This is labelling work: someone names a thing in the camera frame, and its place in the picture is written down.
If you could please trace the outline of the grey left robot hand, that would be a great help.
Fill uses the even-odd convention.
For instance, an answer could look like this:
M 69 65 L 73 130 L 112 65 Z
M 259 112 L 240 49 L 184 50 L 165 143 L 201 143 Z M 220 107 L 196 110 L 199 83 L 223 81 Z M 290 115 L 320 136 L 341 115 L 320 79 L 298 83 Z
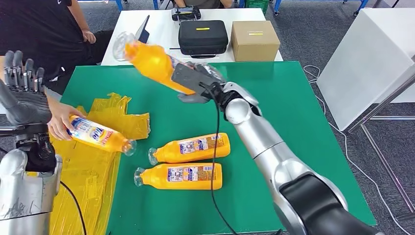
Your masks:
M 9 50 L 3 60 L 0 103 L 14 125 L 47 124 L 51 120 L 46 93 L 45 69 L 35 68 L 33 59 L 23 62 L 20 50 Z

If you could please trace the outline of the person's right hand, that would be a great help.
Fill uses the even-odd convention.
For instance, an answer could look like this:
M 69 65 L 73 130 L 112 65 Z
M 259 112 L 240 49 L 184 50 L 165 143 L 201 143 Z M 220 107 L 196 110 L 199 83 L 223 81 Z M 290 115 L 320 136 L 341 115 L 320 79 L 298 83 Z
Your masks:
M 61 103 L 53 97 L 46 95 L 51 112 L 51 120 L 48 122 L 49 132 L 59 140 L 71 140 L 68 130 L 73 131 L 69 118 L 72 115 L 85 117 L 83 113 L 74 107 Z

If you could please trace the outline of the person's left hand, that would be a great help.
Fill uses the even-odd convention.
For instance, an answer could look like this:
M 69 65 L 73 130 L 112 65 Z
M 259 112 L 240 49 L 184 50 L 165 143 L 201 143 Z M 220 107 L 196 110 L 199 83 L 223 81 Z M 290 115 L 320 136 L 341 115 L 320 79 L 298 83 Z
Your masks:
M 82 29 L 81 31 L 82 31 L 84 42 L 88 42 L 90 44 L 94 44 L 96 42 L 96 37 L 92 32 L 90 32 L 87 29 Z

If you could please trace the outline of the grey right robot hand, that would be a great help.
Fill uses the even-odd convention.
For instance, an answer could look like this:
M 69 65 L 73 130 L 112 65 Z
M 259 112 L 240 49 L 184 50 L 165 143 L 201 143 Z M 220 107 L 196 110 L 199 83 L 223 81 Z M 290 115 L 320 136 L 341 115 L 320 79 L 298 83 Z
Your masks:
M 221 85 L 225 84 L 227 81 L 223 77 L 223 75 L 212 65 L 206 64 L 206 63 L 193 63 L 193 62 L 186 62 L 181 63 L 183 66 L 187 66 L 189 69 L 197 71 L 199 74 L 203 74 L 204 76 L 209 77 L 208 81 L 210 83 L 207 83 L 210 85 L 212 82 L 217 82 Z M 178 99 L 183 103 L 207 103 L 212 98 L 211 96 L 205 92 L 203 94 L 184 94 L 179 93 L 177 95 Z

